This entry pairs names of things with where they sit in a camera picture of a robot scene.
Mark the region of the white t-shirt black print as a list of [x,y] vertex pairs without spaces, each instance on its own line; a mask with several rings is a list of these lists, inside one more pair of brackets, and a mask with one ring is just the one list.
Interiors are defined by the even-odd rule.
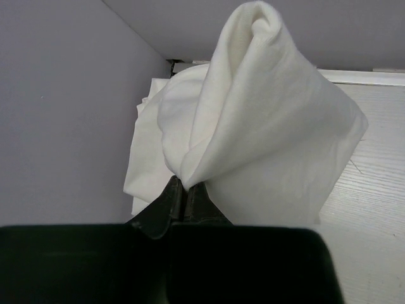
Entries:
[[167,167],[231,222],[311,225],[368,121],[257,1],[231,14],[209,64],[169,81],[158,125]]

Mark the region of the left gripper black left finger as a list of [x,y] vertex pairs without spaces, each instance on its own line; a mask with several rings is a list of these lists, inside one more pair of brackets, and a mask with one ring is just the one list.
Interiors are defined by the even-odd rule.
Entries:
[[124,224],[1,228],[2,303],[166,303],[164,236],[183,187],[172,177]]

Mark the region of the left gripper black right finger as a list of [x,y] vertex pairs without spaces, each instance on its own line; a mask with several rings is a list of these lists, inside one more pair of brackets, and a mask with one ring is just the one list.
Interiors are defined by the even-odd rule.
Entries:
[[198,222],[204,184],[170,229],[172,303],[343,303],[333,260],[315,231]]

